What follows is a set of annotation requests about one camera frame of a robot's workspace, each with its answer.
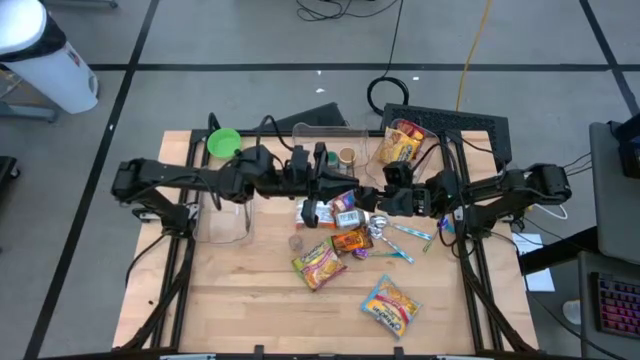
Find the green cup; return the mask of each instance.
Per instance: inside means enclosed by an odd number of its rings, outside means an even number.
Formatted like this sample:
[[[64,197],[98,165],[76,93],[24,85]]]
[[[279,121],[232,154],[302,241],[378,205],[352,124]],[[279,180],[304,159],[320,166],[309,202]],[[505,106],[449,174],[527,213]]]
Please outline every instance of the green cup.
[[[219,159],[228,159],[242,147],[242,138],[235,129],[218,129],[209,136],[207,150]]]

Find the keyboard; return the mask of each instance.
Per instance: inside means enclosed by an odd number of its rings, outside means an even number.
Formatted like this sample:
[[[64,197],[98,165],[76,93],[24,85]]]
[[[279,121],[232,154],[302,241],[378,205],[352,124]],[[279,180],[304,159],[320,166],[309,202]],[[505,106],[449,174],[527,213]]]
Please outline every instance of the keyboard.
[[[590,274],[598,331],[640,339],[640,284]]]

